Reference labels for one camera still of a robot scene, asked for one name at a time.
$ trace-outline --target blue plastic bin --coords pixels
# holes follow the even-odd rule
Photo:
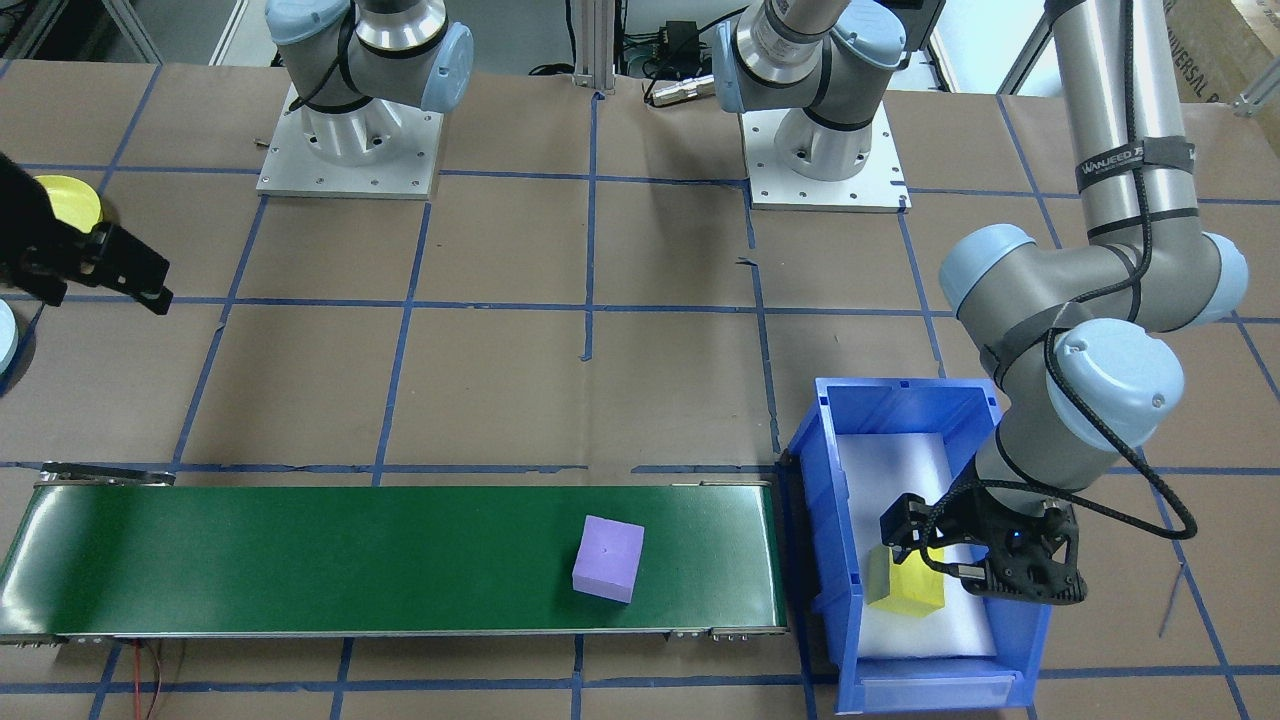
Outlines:
[[[989,380],[819,378],[818,397],[788,451],[800,460],[813,523],[831,660],[840,666],[836,712],[1021,707],[1032,703],[1050,607],[986,598],[995,657],[860,660],[863,587],[836,436],[940,433],[951,477],[1000,420]]]

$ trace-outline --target cable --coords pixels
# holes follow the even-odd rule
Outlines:
[[[1134,108],[1135,102],[1134,102],[1134,88],[1133,88],[1133,86],[1134,86],[1134,78],[1133,78],[1133,76],[1134,76],[1134,24],[1135,24],[1134,23],[1134,1],[1133,0],[1124,0],[1124,3],[1121,4],[1121,10],[1120,12],[1121,12],[1121,24],[1125,28],[1125,46],[1124,46],[1125,132],[1128,135],[1128,142],[1133,142],[1134,138],[1138,137],[1138,120],[1137,120],[1137,113],[1135,113],[1135,108]],[[1107,295],[1112,295],[1115,292],[1120,292],[1120,291],[1132,288],[1139,281],[1142,281],[1142,278],[1147,274],[1147,270],[1151,269],[1151,258],[1152,258],[1152,249],[1153,249],[1153,245],[1155,245],[1155,238],[1153,238],[1153,228],[1152,228],[1152,222],[1151,222],[1151,209],[1149,209],[1148,197],[1147,197],[1147,181],[1146,181],[1146,177],[1143,176],[1143,167],[1142,165],[1135,167],[1132,170],[1132,173],[1133,173],[1133,182],[1134,182],[1134,192],[1135,192],[1137,199],[1138,199],[1138,217],[1139,217],[1139,220],[1142,223],[1142,258],[1139,259],[1138,264],[1133,268],[1133,270],[1129,273],[1129,275],[1125,279],[1123,279],[1120,282],[1116,282],[1116,283],[1112,283],[1112,284],[1108,284],[1108,286],[1105,286],[1105,287],[1101,287],[1101,288],[1097,288],[1097,290],[1083,292],[1083,293],[1073,297],[1071,302],[1083,304],[1083,302],[1088,302],[1091,300],[1096,300],[1098,297],[1105,297]],[[1135,315],[1137,315],[1137,311],[1130,311],[1129,320],[1133,322],[1133,319],[1134,319]],[[1134,528],[1138,528],[1140,530],[1148,532],[1148,533],[1151,533],[1153,536],[1157,536],[1157,537],[1161,537],[1161,538],[1165,538],[1165,539],[1189,539],[1192,537],[1196,537],[1196,533],[1198,532],[1198,525],[1196,523],[1196,518],[1192,515],[1190,510],[1187,509],[1187,505],[1183,503],[1181,498],[1179,498],[1178,495],[1174,492],[1174,489],[1170,488],[1169,484],[1165,482],[1165,479],[1161,478],[1160,474],[1156,473],[1156,470],[1152,469],[1151,465],[1148,465],[1146,460],[1143,460],[1143,457],[1138,454],[1138,451],[1135,451],[1134,448],[1129,447],[1129,445],[1125,443],[1120,438],[1120,436],[1116,434],[1116,432],[1112,430],[1111,427],[1106,424],[1106,421],[1084,401],[1084,398],[1080,397],[1080,395],[1075,391],[1075,388],[1071,387],[1070,380],[1062,373],[1061,364],[1059,363],[1057,354],[1055,352],[1055,348],[1056,348],[1056,345],[1057,345],[1057,340],[1059,340],[1059,337],[1061,334],[1062,334],[1062,331],[1060,331],[1060,329],[1056,329],[1056,328],[1055,329],[1050,329],[1048,332],[1044,333],[1044,337],[1042,340],[1042,342],[1043,342],[1043,350],[1044,350],[1044,366],[1048,370],[1050,378],[1053,379],[1053,384],[1056,384],[1057,388],[1060,391],[1062,391],[1062,395],[1084,416],[1084,419],[1088,420],[1089,424],[1103,438],[1106,438],[1106,441],[1116,450],[1116,452],[1119,452],[1120,456],[1125,459],[1125,461],[1128,461],[1134,469],[1137,469],[1142,474],[1143,478],[1146,478],[1146,480],[1148,483],[1151,483],[1151,487],[1153,487],[1156,489],[1156,492],[1160,495],[1160,497],[1162,497],[1169,503],[1170,509],[1172,509],[1174,514],[1183,523],[1183,529],[1181,530],[1171,530],[1169,528],[1155,525],[1152,523],[1148,523],[1148,521],[1142,520],[1139,518],[1135,518],[1133,515],[1129,515],[1129,514],[1125,514],[1125,512],[1120,512],[1119,510],[1115,510],[1112,507],[1107,507],[1105,505],[1100,505],[1100,503],[1093,502],[1091,500],[1083,498],[1083,497],[1080,497],[1080,496],[1078,496],[1078,495],[1075,495],[1073,492],[1066,492],[1066,491],[1061,491],[1061,489],[1047,487],[1047,486],[1039,486],[1039,487],[1036,487],[1034,489],[1029,489],[1029,486],[1025,484],[1025,483],[1015,483],[1015,482],[1011,482],[1011,480],[992,480],[992,479],[984,479],[984,478],[974,478],[973,480],[969,480],[969,482],[965,482],[965,483],[960,483],[959,486],[955,486],[955,487],[950,488],[938,500],[938,502],[936,502],[933,505],[933,509],[929,511],[928,516],[925,518],[924,525],[922,527],[922,530],[920,530],[920,539],[922,539],[922,543],[923,543],[920,546],[920,559],[931,569],[933,569],[936,571],[940,571],[940,573],[951,574],[951,575],[955,574],[951,570],[955,570],[957,568],[956,564],[942,564],[942,562],[938,562],[938,561],[933,560],[929,556],[929,552],[928,552],[928,538],[933,537],[933,533],[934,533],[934,530],[937,528],[937,523],[941,519],[942,510],[947,506],[947,503],[950,503],[951,501],[954,501],[956,497],[964,495],[965,492],[970,492],[970,491],[979,489],[979,488],[988,488],[988,489],[991,489],[991,488],[1018,489],[1018,491],[1023,491],[1023,492],[1036,492],[1038,495],[1043,495],[1043,496],[1047,496],[1047,497],[1053,497],[1053,498],[1057,498],[1057,500],[1064,500],[1064,501],[1071,502],[1073,505],[1078,505],[1080,507],[1084,507],[1085,510],[1092,510],[1094,512],[1098,512],[1098,514],[1105,515],[1107,518],[1111,518],[1114,520],[1119,520],[1121,523],[1125,523],[1128,525],[1132,525]]]
[[[308,102],[315,100],[316,95],[320,95],[320,91],[324,90],[324,86],[329,85],[329,78],[332,78],[333,73],[338,70],[338,67],[342,64],[343,55],[347,54],[347,45],[351,42],[351,33],[355,31],[355,28],[356,28],[356,0],[351,0],[351,5],[347,8],[347,14],[342,18],[342,32],[338,33],[338,53],[334,55],[333,61],[329,63],[329,68],[324,72],[324,76],[320,78],[320,82],[317,82],[316,86],[311,90],[311,92],[306,94],[306,96],[298,95],[298,97],[293,102],[289,102],[289,109],[287,113],[294,113],[303,105],[307,105]]]
[[[573,35],[573,0],[564,0],[564,27],[568,28],[568,54],[577,64],[577,36]]]
[[[160,656],[164,653],[164,641],[156,643],[156,647],[151,647],[151,643],[142,643],[151,653],[151,665],[155,669],[156,687],[151,693],[151,705],[147,706],[146,720],[151,720],[152,714],[156,710],[156,701],[160,700],[161,688],[164,688],[164,670],[160,665]]]
[[[133,641],[133,720],[142,720],[142,659],[141,641]]]
[[[685,41],[681,42],[675,50],[672,50],[671,53],[668,53],[667,54],[667,59],[663,60],[662,65],[658,65],[658,69],[654,70],[653,77],[649,79],[649,87],[646,87],[645,91],[644,91],[644,104],[645,105],[653,105],[653,87],[655,85],[658,85],[658,76],[662,74],[662,70],[664,70],[664,69],[667,69],[667,68],[671,67],[671,58],[675,58],[676,55],[680,55],[680,51],[684,50],[685,46],[689,45],[695,37],[701,37],[704,32],[707,32],[710,28],[721,24],[722,22],[732,18],[733,15],[744,13],[745,10],[746,10],[746,6],[744,5],[744,6],[733,10],[732,13],[724,13],[723,15],[716,18],[714,20],[712,20],[712,22],[709,22],[709,23],[699,27],[698,32],[695,32],[694,35],[686,37]]]

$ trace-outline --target black cable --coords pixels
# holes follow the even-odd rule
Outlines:
[[[338,67],[342,65],[342,59],[347,54],[347,45],[351,42],[351,33],[355,31],[355,28],[356,28],[356,0],[351,0],[351,5],[347,8],[347,14],[342,18],[342,32],[338,33],[338,51],[334,55],[333,61],[329,63],[329,68],[324,72],[324,76],[320,78],[320,82],[317,82],[316,86],[311,88],[311,92],[306,94],[305,96],[298,95],[298,97],[293,102],[289,102],[289,110],[288,110],[289,113],[294,113],[303,105],[315,100],[316,95],[320,95],[320,91],[324,90],[324,86],[329,85],[329,78],[332,78],[333,73],[335,73],[338,70]]]
[[[577,36],[573,35],[573,0],[564,0],[564,27],[568,28],[568,54],[577,64]]]
[[[1125,132],[1128,135],[1128,142],[1133,142],[1138,137],[1138,120],[1134,108],[1134,88],[1133,88],[1134,85],[1133,0],[1124,0],[1120,12],[1121,12],[1121,24],[1125,28],[1124,31],[1125,32],[1125,46],[1124,46]],[[1142,222],[1142,258],[1139,259],[1139,263],[1133,268],[1133,270],[1125,279],[1106,287],[1083,292],[1071,299],[1071,302],[1083,304],[1088,302],[1089,300],[1096,300],[1098,297],[1105,297],[1107,295],[1112,295],[1115,292],[1132,288],[1139,281],[1142,281],[1142,278],[1147,274],[1147,270],[1151,268],[1151,258],[1152,258],[1155,238],[1151,222],[1151,210],[1147,197],[1147,182],[1143,174],[1142,165],[1135,167],[1132,170],[1132,173],[1134,181],[1134,192],[1138,197],[1138,217]],[[1196,533],[1198,530],[1196,518],[1192,515],[1190,510],[1187,509],[1187,505],[1183,503],[1181,498],[1179,498],[1178,495],[1174,492],[1174,489],[1170,488],[1169,484],[1165,482],[1165,479],[1161,478],[1160,474],[1156,473],[1156,470],[1151,468],[1151,465],[1148,465],[1146,460],[1143,460],[1143,457],[1138,454],[1138,451],[1129,447],[1129,445],[1125,443],[1120,438],[1120,436],[1117,436],[1116,432],[1111,429],[1110,425],[1107,425],[1107,423],[1084,401],[1084,398],[1080,397],[1080,395],[1075,391],[1075,388],[1071,387],[1070,380],[1062,373],[1061,364],[1059,363],[1057,354],[1055,352],[1057,338],[1061,336],[1061,333],[1062,331],[1060,329],[1051,329],[1047,333],[1044,333],[1044,337],[1042,340],[1044,350],[1044,366],[1048,370],[1050,378],[1053,379],[1053,384],[1056,384],[1057,388],[1062,391],[1062,395],[1084,416],[1084,419],[1088,420],[1089,424],[1103,438],[1106,438],[1106,441],[1116,450],[1116,452],[1119,452],[1120,456],[1125,459],[1125,461],[1128,461],[1134,469],[1137,469],[1142,474],[1143,478],[1146,478],[1148,483],[1151,483],[1151,487],[1153,487],[1156,492],[1160,495],[1160,497],[1162,497],[1169,503],[1170,509],[1172,509],[1174,514],[1183,523],[1183,529],[1171,530],[1169,528],[1155,525],[1152,523],[1148,523],[1126,512],[1120,512],[1119,510],[1115,510],[1112,507],[1107,507],[1105,505],[1100,505],[1091,500],[1083,498],[1075,493],[1061,491],[1048,486],[1038,486],[1034,489],[1032,489],[1025,483],[975,478],[973,480],[960,483],[959,486],[950,488],[938,500],[938,502],[933,505],[933,509],[925,518],[924,525],[920,530],[920,541],[922,541],[920,559],[931,569],[940,573],[955,574],[948,571],[957,568],[955,564],[942,564],[929,557],[928,539],[933,537],[933,533],[937,528],[937,523],[942,515],[942,509],[945,509],[947,503],[952,502],[956,497],[964,495],[965,492],[970,492],[979,488],[1018,489],[1023,492],[1034,492],[1047,497],[1064,500],[1071,502],[1073,505],[1084,507],[1085,510],[1092,510],[1094,512],[1098,512],[1114,520],[1119,520],[1128,525],[1133,525],[1134,528],[1146,530],[1153,536],[1165,539],[1189,539],[1192,537],[1196,537]]]
[[[721,24],[722,22],[732,18],[733,15],[741,14],[745,10],[746,10],[746,6],[742,6],[742,8],[739,8],[739,9],[733,10],[732,13],[724,13],[723,15],[721,15],[721,17],[716,18],[714,20],[712,20],[712,22],[701,26],[700,28],[698,28],[698,31],[694,35],[686,37],[685,41],[681,42],[675,50],[671,50],[669,53],[667,53],[667,59],[663,60],[662,65],[658,65],[657,70],[654,70],[653,78],[649,81],[649,87],[646,87],[645,91],[644,91],[644,104],[645,105],[653,105],[653,87],[655,85],[658,85],[658,76],[662,74],[662,70],[664,70],[664,69],[667,69],[667,68],[671,67],[672,58],[675,58],[676,55],[680,55],[680,51],[684,50],[685,46],[689,45],[695,37],[701,37],[704,32],[707,32],[710,28]]]

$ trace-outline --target table surface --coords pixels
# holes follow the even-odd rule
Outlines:
[[[751,209],[733,117],[563,77],[476,77],[430,205],[260,199],[253,141],[287,86],[0,64],[0,150],[99,187],[173,261],[178,296],[164,318],[88,290],[47,309],[0,296],[28,337],[0,397],[0,536],[44,460],[220,487],[767,479],[788,635],[166,642],[160,717],[828,716],[836,669],[777,451],[815,377],[982,375],[937,270],[993,223],[1085,242],[1061,102],[890,94],[913,209],[872,217]],[[1225,108],[1185,117],[1206,228],[1254,278],[1238,316],[1166,338],[1188,389],[1146,451],[1201,536],[1082,518],[1091,596],[1055,612],[1034,717],[1280,712],[1280,551],[1254,550],[1280,510],[1280,163]],[[1124,470],[1089,495],[1161,518]],[[131,717],[133,660],[0,648],[0,716]]]

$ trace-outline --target green conveyor belt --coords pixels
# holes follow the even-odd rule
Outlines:
[[[577,593],[586,515],[644,525],[630,605]],[[767,487],[40,486],[0,641],[781,629]]]

